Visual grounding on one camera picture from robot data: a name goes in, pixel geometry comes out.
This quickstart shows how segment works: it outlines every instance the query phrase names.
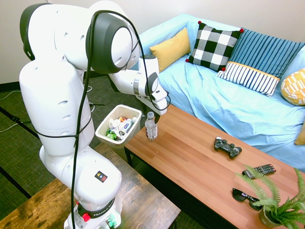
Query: sunglasses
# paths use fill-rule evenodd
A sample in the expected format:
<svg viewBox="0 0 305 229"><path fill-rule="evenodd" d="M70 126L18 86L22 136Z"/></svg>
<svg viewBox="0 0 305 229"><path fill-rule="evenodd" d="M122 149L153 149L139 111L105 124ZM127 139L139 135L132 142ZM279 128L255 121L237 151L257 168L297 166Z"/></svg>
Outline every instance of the sunglasses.
<svg viewBox="0 0 305 229"><path fill-rule="evenodd" d="M263 208L263 206L254 206L253 205L255 202L259 201L258 198L251 197L251 196L245 194L244 192L242 192L238 189L235 189L235 188L233 188L232 194L233 194L233 198L239 202L243 202L245 199L248 199L250 202L250 206L255 210L260 210Z"/></svg>

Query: potted plant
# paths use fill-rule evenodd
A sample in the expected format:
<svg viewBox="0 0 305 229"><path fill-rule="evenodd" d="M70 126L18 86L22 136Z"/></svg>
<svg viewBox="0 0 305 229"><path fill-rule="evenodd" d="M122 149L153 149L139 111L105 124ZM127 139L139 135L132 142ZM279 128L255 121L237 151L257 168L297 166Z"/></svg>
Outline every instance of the potted plant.
<svg viewBox="0 0 305 229"><path fill-rule="evenodd" d="M255 179L250 179L244 175L236 173L254 190L259 201L255 202L255 206L263 206L259 213L259 218L267 227L277 227L284 225L289 229L300 229L296 222L305 224L305 183L301 172L295 168L297 175L298 193L292 199L280 205L281 197L279 189L274 181L268 176L258 173L255 169L245 165L251 174L260 180L270 191L272 197L268 197L265 190Z"/></svg>

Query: black game controller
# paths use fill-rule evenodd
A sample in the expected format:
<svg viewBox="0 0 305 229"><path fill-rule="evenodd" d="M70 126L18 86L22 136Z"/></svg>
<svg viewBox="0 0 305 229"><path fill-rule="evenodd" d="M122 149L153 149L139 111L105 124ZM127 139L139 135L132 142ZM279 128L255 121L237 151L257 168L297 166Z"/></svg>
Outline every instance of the black game controller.
<svg viewBox="0 0 305 229"><path fill-rule="evenodd" d="M227 140L222 140L221 137L216 137L214 149L221 149L222 151L226 152L231 159L239 155L239 153L242 151L240 147L235 147L233 143L228 144Z"/></svg>

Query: wall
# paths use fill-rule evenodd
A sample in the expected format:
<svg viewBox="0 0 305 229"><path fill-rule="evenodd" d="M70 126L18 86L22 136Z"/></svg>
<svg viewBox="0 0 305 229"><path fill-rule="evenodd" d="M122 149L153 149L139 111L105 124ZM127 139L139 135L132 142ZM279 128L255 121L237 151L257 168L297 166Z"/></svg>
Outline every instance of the wall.
<svg viewBox="0 0 305 229"><path fill-rule="evenodd" d="M303 0L113 0L132 20L138 33L181 13L210 19L264 34L305 42ZM46 0L0 0L0 84L17 82L29 62L23 53L19 19L30 4ZM49 0L54 4L89 7L96 0Z"/></svg>

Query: throw pillow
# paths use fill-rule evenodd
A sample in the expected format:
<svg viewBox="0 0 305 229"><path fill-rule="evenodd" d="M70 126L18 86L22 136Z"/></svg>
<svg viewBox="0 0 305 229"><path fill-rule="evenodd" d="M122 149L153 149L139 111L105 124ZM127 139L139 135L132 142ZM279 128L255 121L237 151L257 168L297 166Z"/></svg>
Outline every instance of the throw pillow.
<svg viewBox="0 0 305 229"><path fill-rule="evenodd" d="M162 72L180 57L191 52L187 29L184 28L173 38L150 47L150 50L157 57L159 72Z"/></svg>
<svg viewBox="0 0 305 229"><path fill-rule="evenodd" d="M295 141L295 145L305 145L305 122L303 124L302 130Z"/></svg>
<svg viewBox="0 0 305 229"><path fill-rule="evenodd" d="M242 31L217 30L201 21L198 24L196 43L186 61L220 71L226 66Z"/></svg>
<svg viewBox="0 0 305 229"><path fill-rule="evenodd" d="M305 68L283 80L281 93L288 102L294 105L305 105Z"/></svg>
<svg viewBox="0 0 305 229"><path fill-rule="evenodd" d="M290 62L304 46L245 29L226 69L217 76L271 97Z"/></svg>

